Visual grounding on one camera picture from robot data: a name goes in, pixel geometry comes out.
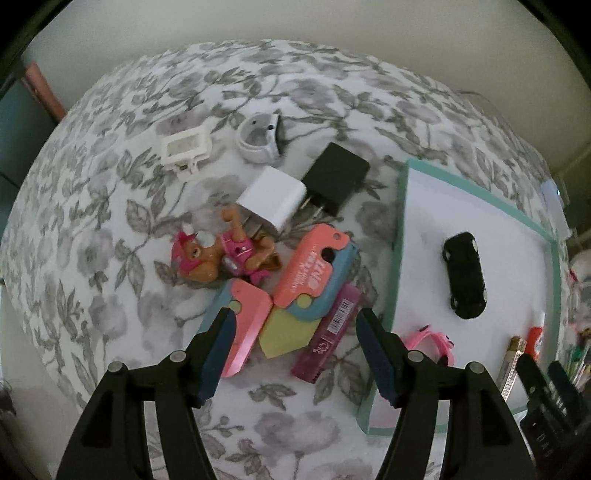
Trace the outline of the white grey toy helmet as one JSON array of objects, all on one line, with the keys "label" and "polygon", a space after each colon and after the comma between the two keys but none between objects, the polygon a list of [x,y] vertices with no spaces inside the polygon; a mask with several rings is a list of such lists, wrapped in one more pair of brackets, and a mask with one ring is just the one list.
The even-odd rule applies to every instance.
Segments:
[{"label": "white grey toy helmet", "polygon": [[283,117],[276,113],[257,113],[245,118],[235,136],[239,154],[246,162],[256,165],[279,165],[283,140]]}]

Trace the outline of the gold black patterned lighter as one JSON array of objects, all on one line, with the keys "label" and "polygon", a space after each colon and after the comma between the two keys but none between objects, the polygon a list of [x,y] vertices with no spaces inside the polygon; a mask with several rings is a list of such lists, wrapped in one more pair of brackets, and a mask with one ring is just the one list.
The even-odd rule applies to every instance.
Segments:
[{"label": "gold black patterned lighter", "polygon": [[502,398],[507,401],[517,378],[517,361],[525,353],[526,340],[519,336],[511,338],[497,377],[497,386]]}]

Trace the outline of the white power strip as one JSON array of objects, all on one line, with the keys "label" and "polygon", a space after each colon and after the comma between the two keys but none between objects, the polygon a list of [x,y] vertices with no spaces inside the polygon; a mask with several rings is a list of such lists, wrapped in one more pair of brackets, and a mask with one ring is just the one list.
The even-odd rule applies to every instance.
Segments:
[{"label": "white power strip", "polygon": [[540,185],[540,188],[556,230],[556,238],[558,241],[565,242],[572,236],[572,230],[568,225],[564,213],[564,204],[560,190],[553,179],[544,181]]}]

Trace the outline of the small pink toy knife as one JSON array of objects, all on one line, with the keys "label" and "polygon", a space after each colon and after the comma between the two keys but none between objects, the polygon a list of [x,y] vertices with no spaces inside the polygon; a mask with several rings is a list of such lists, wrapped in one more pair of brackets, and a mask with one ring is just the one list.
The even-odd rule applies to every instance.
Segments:
[{"label": "small pink toy knife", "polygon": [[235,312],[236,317],[235,341],[222,371],[222,377],[228,378],[238,374],[249,359],[259,332],[273,308],[273,300],[266,291],[242,279],[228,280],[214,296],[197,332],[201,333],[211,327],[218,311],[223,307]]}]

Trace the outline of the red white small bottle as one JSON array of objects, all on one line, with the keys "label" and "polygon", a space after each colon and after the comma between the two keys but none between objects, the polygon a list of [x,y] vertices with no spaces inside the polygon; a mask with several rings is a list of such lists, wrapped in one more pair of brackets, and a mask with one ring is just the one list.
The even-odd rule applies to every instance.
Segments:
[{"label": "red white small bottle", "polygon": [[545,312],[536,311],[533,316],[532,324],[530,326],[525,353],[530,355],[534,361],[538,361],[542,349],[544,326],[545,326]]}]

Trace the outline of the black power adapter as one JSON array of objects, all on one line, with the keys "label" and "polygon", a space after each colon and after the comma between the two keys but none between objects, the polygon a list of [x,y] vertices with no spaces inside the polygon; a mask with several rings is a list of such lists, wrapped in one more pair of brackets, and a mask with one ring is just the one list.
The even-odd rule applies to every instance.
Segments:
[{"label": "black power adapter", "polygon": [[337,216],[349,197],[362,186],[370,163],[346,148],[329,143],[301,179],[305,187],[301,208],[312,205],[317,213]]}]

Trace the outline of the brown pink puppy figurine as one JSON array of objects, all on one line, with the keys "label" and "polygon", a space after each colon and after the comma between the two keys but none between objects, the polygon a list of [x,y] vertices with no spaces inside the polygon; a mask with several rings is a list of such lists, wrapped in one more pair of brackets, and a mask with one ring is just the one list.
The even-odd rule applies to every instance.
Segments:
[{"label": "brown pink puppy figurine", "polygon": [[177,234],[170,263],[180,277],[209,284],[221,273],[228,273],[259,286],[273,272],[280,271],[283,263],[276,253],[273,238],[247,233],[242,215],[235,206],[224,208],[221,219],[228,225],[221,234],[204,230]]}]

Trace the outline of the white charger cube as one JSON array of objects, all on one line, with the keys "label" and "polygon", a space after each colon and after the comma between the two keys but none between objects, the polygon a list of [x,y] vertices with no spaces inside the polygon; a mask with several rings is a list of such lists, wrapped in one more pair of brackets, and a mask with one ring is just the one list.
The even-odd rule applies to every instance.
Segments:
[{"label": "white charger cube", "polygon": [[301,180],[266,166],[235,204],[267,232],[277,236],[304,202],[305,195],[307,188]]}]

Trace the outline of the teal rimmed white tray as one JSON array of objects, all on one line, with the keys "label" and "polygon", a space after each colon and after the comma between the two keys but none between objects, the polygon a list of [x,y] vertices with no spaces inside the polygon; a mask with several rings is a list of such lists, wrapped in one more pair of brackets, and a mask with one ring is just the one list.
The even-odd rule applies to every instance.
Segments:
[{"label": "teal rimmed white tray", "polygon": [[450,365],[494,379],[512,338],[541,325],[540,367],[557,357],[562,273],[554,236],[475,183],[422,160],[399,178],[398,231],[379,318]]}]

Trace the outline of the white plastic clip frame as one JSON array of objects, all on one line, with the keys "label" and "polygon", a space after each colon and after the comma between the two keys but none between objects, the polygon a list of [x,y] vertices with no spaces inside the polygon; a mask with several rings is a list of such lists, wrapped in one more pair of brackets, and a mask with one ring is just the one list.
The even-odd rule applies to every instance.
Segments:
[{"label": "white plastic clip frame", "polygon": [[188,182],[198,175],[198,163],[208,160],[211,151],[211,134],[204,126],[194,127],[163,139],[160,164],[179,181]]}]

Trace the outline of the grey floral bedspread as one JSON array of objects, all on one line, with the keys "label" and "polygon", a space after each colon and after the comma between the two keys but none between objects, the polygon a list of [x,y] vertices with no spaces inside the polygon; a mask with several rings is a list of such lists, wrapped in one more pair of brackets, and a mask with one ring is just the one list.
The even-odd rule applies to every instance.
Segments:
[{"label": "grey floral bedspread", "polygon": [[[1,241],[1,274],[25,334],[76,410],[107,365],[151,365],[185,347],[214,297],[171,268],[181,229],[216,229],[257,174],[235,148],[245,118],[279,113],[277,168],[304,175],[331,142],[370,163],[332,218],[360,251],[352,280],[385,303],[398,176],[419,158],[486,188],[546,229],[543,157],[507,124],[429,77],[372,56],[287,41],[200,43],[123,64],[69,110],[33,163]],[[181,182],[165,137],[204,126],[211,157]]]}]

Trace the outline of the purple lead refill case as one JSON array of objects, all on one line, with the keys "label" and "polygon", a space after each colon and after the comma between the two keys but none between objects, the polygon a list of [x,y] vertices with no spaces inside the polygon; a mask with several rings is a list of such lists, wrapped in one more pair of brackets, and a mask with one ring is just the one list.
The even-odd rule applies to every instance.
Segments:
[{"label": "purple lead refill case", "polygon": [[363,304],[363,292],[351,283],[339,290],[331,310],[318,324],[310,343],[297,358],[291,375],[314,384],[331,359]]}]

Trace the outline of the black toy car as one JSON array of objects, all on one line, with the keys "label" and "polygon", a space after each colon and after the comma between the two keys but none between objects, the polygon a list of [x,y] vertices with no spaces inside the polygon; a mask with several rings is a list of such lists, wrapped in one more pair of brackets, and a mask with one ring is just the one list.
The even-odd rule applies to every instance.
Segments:
[{"label": "black toy car", "polygon": [[486,309],[488,292],[475,237],[470,232],[462,232],[448,238],[442,256],[448,273],[452,310],[463,320],[479,317]]}]

